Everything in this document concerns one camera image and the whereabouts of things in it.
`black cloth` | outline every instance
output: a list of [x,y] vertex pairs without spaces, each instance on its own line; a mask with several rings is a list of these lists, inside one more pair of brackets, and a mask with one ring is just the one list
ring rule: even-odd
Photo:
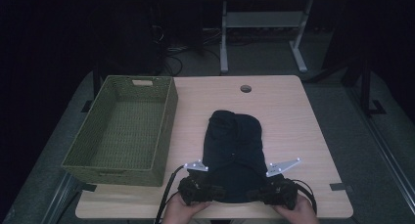
[[218,202],[249,202],[247,192],[266,184],[262,128],[251,115],[216,111],[209,119],[203,163],[207,182],[226,190]]

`human hand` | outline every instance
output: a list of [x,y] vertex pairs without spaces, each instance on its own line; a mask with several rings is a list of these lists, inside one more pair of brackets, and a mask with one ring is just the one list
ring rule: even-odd
[[319,223],[310,201],[300,194],[297,194],[297,204],[294,210],[289,210],[283,205],[272,205],[272,208],[292,224]]
[[187,224],[193,215],[210,206],[210,202],[198,202],[187,206],[179,193],[171,197],[165,208],[162,224]]

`desk surface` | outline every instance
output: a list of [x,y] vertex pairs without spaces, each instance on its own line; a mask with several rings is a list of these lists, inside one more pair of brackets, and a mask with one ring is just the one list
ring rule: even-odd
[[[83,192],[76,209],[79,218],[154,219],[170,174],[180,165],[202,158],[208,119],[216,110],[250,114],[259,120],[267,163],[301,159],[299,165],[284,175],[300,179],[313,189],[320,218],[352,216],[346,191],[330,188],[330,184],[342,181],[296,76],[176,77],[174,80],[179,101],[164,186],[98,185],[94,193]],[[242,85],[250,85],[252,92],[243,93]],[[177,174],[171,194],[187,175],[186,170]],[[281,217],[261,202],[213,202],[195,218]]]

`white desk frame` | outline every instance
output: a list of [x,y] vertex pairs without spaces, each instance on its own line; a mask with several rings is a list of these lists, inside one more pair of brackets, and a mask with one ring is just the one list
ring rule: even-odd
[[313,0],[308,0],[303,11],[292,12],[228,12],[226,1],[222,11],[222,40],[220,44],[220,71],[228,72],[228,56],[226,50],[227,27],[297,27],[296,38],[290,41],[290,48],[296,59],[300,72],[307,72],[307,67],[300,52],[300,42],[307,24]]

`wicker basket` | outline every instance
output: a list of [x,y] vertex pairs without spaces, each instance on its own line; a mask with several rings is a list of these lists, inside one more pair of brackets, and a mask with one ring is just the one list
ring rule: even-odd
[[86,183],[161,186],[177,100],[172,77],[108,76],[62,167]]

